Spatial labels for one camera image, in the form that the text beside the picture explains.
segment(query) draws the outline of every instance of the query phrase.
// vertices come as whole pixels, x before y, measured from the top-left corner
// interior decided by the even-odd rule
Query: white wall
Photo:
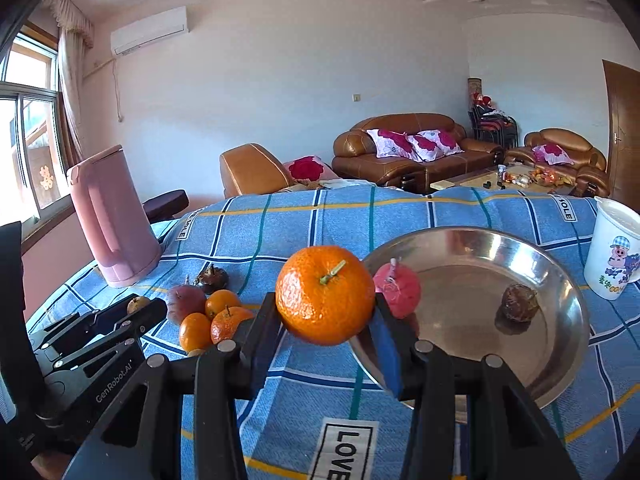
[[[28,17],[28,20],[33,23],[33,25],[37,25],[42,30],[46,30],[52,36],[58,37],[58,22],[53,17],[53,14],[47,7],[44,7],[42,4],[39,4],[31,15]]]
[[[219,200],[218,156],[245,142],[330,163],[335,137],[370,116],[467,124],[462,25],[414,0],[150,0],[97,25],[86,69],[113,29],[184,4],[189,34],[118,60],[122,123],[111,69],[84,82],[86,151],[121,143],[142,200],[180,187]]]
[[[640,51],[622,25],[558,14],[487,16],[465,24],[471,77],[513,116],[522,140],[559,127],[609,152],[602,60],[640,70]]]
[[[76,213],[45,234],[22,256],[24,319],[93,259]]]

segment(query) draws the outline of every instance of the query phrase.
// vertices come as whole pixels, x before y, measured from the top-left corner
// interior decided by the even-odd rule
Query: blue checkered blanket
[[[596,209],[592,200],[569,200],[577,221],[566,221],[548,195],[512,190],[455,187],[422,197],[356,186],[231,198],[178,221],[156,224],[156,234],[166,235],[164,254],[158,267],[135,286],[109,288],[95,263],[89,264],[31,317],[28,330],[39,330],[71,312],[104,308],[132,292],[164,297],[168,288],[183,282],[186,274],[196,276],[209,262],[226,269],[229,288],[243,303],[260,304],[274,289],[284,261],[302,247],[335,244],[363,258],[415,230],[490,227],[548,251],[582,289],[590,311],[589,349],[575,381],[543,411],[582,478],[601,480],[640,427],[640,288],[629,285],[614,303],[589,289],[582,271]],[[147,333],[142,343],[146,354],[162,352],[177,359],[185,353],[178,345],[177,327],[168,322]],[[182,423],[185,479],[193,478],[192,404],[188,397]],[[349,421],[369,435],[366,455],[358,455],[361,478],[399,476],[412,412],[366,378],[348,344],[319,348],[283,330],[264,389],[257,399],[238,401],[237,407],[251,479],[321,478],[322,461],[333,452],[329,448],[335,428],[349,426]],[[457,427],[456,436],[454,472],[464,475],[466,427]]]

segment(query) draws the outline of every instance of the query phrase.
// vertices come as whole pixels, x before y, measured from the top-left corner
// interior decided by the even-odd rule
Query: mandarin orange
[[[218,344],[223,339],[233,339],[238,326],[245,319],[251,319],[254,313],[241,306],[228,306],[225,310],[217,314],[210,327],[210,337],[214,344]]]
[[[211,346],[209,335],[211,322],[207,316],[199,312],[189,314],[180,323],[178,334],[180,346],[187,352]]]
[[[369,322],[376,287],[348,250],[313,246],[290,257],[276,282],[276,306],[285,327],[309,343],[347,341]]]
[[[240,298],[234,292],[221,288],[207,298],[204,304],[204,311],[210,320],[213,320],[220,312],[228,306],[241,306]]]

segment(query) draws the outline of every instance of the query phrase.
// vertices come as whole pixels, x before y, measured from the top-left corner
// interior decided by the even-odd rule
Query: leather sofa
[[[507,150],[504,157],[505,163],[517,161],[528,166],[552,168],[556,173],[569,177],[576,186],[574,192],[576,196],[582,196],[587,191],[601,197],[609,196],[607,159],[583,136],[562,128],[545,128],[539,132],[527,134],[524,144],[524,146]],[[557,144],[566,151],[574,164],[549,166],[545,162],[536,162],[532,148],[542,144]]]
[[[367,130],[383,129],[416,134],[424,130],[444,130],[458,142],[464,153],[444,156],[433,162],[414,162],[399,156],[376,157],[376,145]],[[343,178],[361,178],[378,186],[403,187],[412,180],[413,190],[428,193],[431,182],[482,170],[500,164],[504,150],[498,144],[469,139],[465,129],[441,114],[392,114],[359,122],[334,141],[332,168]]]
[[[295,184],[280,161],[260,144],[243,144],[220,155],[225,198],[275,193]]]

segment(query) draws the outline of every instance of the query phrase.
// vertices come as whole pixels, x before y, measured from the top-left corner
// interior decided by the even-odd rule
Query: cable
[[[117,59],[113,60],[111,63],[111,73],[113,73],[113,88],[116,93],[116,110],[118,111],[118,122],[121,123],[124,120],[124,117],[120,113],[120,87],[118,86],[118,76],[116,75],[116,63]]]

